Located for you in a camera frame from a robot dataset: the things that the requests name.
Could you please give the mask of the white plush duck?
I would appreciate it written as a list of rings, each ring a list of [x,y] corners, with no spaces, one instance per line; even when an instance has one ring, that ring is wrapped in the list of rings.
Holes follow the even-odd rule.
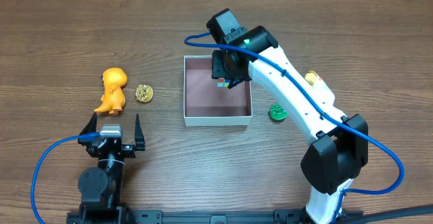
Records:
[[[334,105],[334,93],[315,71],[309,70],[304,79],[311,86],[309,95],[323,111],[326,112],[330,106]]]

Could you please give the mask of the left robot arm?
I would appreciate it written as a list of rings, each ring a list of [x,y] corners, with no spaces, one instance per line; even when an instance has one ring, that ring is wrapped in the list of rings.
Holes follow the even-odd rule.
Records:
[[[135,117],[134,144],[123,144],[120,125],[104,125],[97,131],[97,115],[93,114],[80,132],[78,143],[97,159],[78,179],[81,204],[76,214],[69,213],[67,223],[136,223],[133,211],[121,202],[124,160],[135,158],[135,152],[145,150],[145,137],[139,117]]]

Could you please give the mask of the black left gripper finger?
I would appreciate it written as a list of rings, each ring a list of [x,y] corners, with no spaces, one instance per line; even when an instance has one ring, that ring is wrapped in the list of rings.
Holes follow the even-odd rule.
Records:
[[[89,144],[92,144],[93,140],[95,139],[95,136],[93,134],[96,133],[96,128],[97,128],[97,113],[94,112],[87,125],[79,133],[79,135],[84,135],[84,137],[78,139],[77,140],[78,143],[83,146],[88,146]]]
[[[135,150],[136,151],[145,151],[145,137],[140,125],[139,115],[136,114],[135,117]]]

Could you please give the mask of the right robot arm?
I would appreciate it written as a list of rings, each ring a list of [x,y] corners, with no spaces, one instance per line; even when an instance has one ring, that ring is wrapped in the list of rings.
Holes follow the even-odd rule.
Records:
[[[335,95],[313,71],[301,76],[264,27],[207,23],[216,51],[212,74],[229,86],[252,80],[264,87],[294,121],[308,144],[300,166],[311,184],[305,206],[313,223],[332,223],[342,214],[343,192],[368,162],[368,126],[334,106]]]

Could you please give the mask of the multicoloured puzzle cube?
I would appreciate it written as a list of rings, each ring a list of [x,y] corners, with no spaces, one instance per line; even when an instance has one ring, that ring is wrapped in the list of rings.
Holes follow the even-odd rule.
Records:
[[[229,82],[231,79],[223,79],[223,78],[219,78],[217,80],[217,87],[226,87],[228,86]]]

